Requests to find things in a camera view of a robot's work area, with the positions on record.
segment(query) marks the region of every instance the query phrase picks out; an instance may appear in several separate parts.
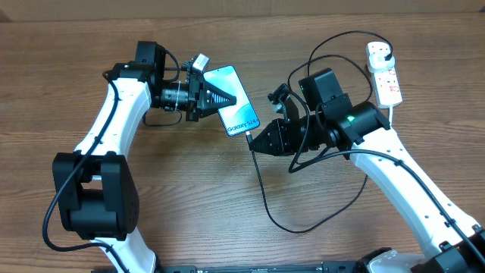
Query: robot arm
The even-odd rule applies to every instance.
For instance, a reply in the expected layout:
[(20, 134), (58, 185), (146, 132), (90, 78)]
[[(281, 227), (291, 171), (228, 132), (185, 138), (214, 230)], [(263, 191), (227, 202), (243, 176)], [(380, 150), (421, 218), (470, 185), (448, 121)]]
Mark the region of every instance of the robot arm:
[[(478, 223), (465, 214), (445, 196), (435, 183), (408, 154), (394, 129), (379, 128), (364, 136), (364, 142), (354, 143), (352, 149), (366, 149), (387, 153), (403, 160), (430, 189), (449, 215), (467, 237), (475, 234), (474, 226)], [(442, 252), (441, 244), (448, 242), (454, 246), (462, 241), (460, 236), (445, 225), (446, 219), (424, 192), (416, 180), (403, 168), (379, 156), (352, 154), (350, 159), (357, 168), (363, 170), (383, 191), (389, 201), (405, 219), (418, 240), (426, 260)]]
[[(185, 83), (163, 81), (166, 53), (156, 42), (139, 42), (135, 61), (116, 64), (108, 72), (108, 78), (116, 86), (118, 102), (101, 141), (91, 155), (86, 155), (113, 109), (115, 95), (111, 84), (108, 84), (105, 103), (84, 140), (74, 153), (58, 153), (52, 165), (56, 191), (59, 191), (77, 162), (89, 156), (82, 171), (59, 196), (61, 222), (64, 229), (76, 231), (81, 239), (107, 243), (130, 272), (159, 270), (156, 255), (146, 246), (136, 227), (139, 197), (127, 164), (142, 116), (150, 108), (163, 108), (185, 111), (186, 121), (198, 121), (217, 113), (219, 108), (236, 104), (234, 96), (203, 80), (209, 60), (202, 54), (184, 63)], [(215, 101), (214, 97), (225, 100)], [(83, 184), (91, 180), (101, 180), (102, 190), (83, 189)], [(122, 271), (111, 251), (106, 255)]]
[[(152, 97), (147, 82), (141, 82), (134, 78), (118, 78), (113, 83), (118, 89), (120, 98), (117, 110), (102, 138), (102, 142), (97, 145), (92, 155), (105, 155), (107, 152), (115, 152), (117, 155), (124, 155), (127, 158), (136, 128), (143, 114), (149, 110)], [(102, 106), (91, 130), (74, 151), (81, 151), (81, 155), (86, 154), (86, 151), (94, 142), (95, 136), (105, 124), (109, 112), (113, 108), (113, 101), (113, 87), (108, 84), (105, 104)]]
[[(413, 272), (451, 273), (480, 268), (481, 265), (477, 265), (479, 259), (471, 247), (483, 255), (485, 232), (472, 217), (451, 202), (419, 167), (405, 150), (386, 117), (370, 102), (352, 106), (349, 96), (342, 92), (329, 68), (299, 83), (308, 107), (315, 110), (309, 119), (310, 126), (306, 127), (306, 116), (299, 118), (298, 110), (289, 97), (288, 87), (283, 84), (268, 98), (284, 118), (273, 120), (254, 138), (249, 144), (252, 151), (275, 156), (293, 155), (301, 145), (304, 146), (303, 152), (307, 152), (325, 144), (340, 151), (367, 150), (390, 155), (419, 176), (454, 224), (473, 244), (470, 246), (458, 235), (431, 201), (429, 194), (399, 164), (367, 153), (345, 153), (344, 156), (372, 178), (396, 207), (416, 236), (424, 254), (396, 257), (394, 254), (383, 253), (368, 263), (368, 271), (401, 273), (411, 272), (414, 267)], [(305, 163), (302, 163), (290, 171), (298, 171), (304, 166)]]

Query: smartphone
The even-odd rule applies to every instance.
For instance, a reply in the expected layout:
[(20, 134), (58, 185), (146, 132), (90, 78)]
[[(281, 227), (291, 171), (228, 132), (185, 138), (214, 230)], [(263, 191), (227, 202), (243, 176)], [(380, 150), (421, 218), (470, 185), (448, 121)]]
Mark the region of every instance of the smartphone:
[(258, 116), (233, 66), (205, 72), (204, 80), (236, 97), (235, 105), (219, 109), (219, 116), (229, 137), (259, 127)]

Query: wood grain surface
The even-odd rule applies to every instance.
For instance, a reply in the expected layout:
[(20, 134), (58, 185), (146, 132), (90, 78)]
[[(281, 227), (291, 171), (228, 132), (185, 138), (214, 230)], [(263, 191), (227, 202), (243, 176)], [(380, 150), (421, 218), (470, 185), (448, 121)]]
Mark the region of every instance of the wood grain surface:
[[(395, 128), (440, 189), (485, 222), (485, 14), (402, 14), (0, 24), (0, 271), (88, 272), (109, 266), (99, 249), (56, 253), (41, 224), (55, 194), (52, 159), (70, 152), (99, 113), (101, 72), (134, 59), (136, 42), (157, 41), (179, 61), (203, 52), (211, 67), (232, 64), (260, 117), (278, 115), (266, 95), (322, 40), (346, 30), (389, 39), (404, 103)], [(365, 65), (366, 35), (343, 36), (319, 54)], [(368, 95), (363, 76), (341, 60), (334, 69), (354, 103)], [(293, 85), (303, 77), (295, 75)], [(175, 119), (151, 110), (150, 121)], [(288, 174), (291, 158), (258, 155), (274, 217), (306, 228), (343, 207), (364, 175), (335, 158)], [(285, 265), (358, 259), (382, 246), (419, 252), (410, 229), (369, 181), (358, 201), (309, 234), (288, 234), (264, 211), (244, 136), (229, 138), (217, 115), (176, 127), (139, 126), (128, 158), (140, 196), (139, 229), (164, 265)], [(56, 209), (49, 233), (81, 243)]]

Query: power plug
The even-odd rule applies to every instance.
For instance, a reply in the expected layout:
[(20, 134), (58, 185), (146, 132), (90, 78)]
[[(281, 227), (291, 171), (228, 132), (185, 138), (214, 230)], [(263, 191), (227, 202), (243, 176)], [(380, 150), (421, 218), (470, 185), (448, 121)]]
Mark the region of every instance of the power plug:
[(371, 73), (388, 71), (396, 63), (394, 56), (391, 56), (390, 60), (386, 60), (391, 50), (385, 42), (369, 42), (365, 52), (368, 58), (367, 66)]

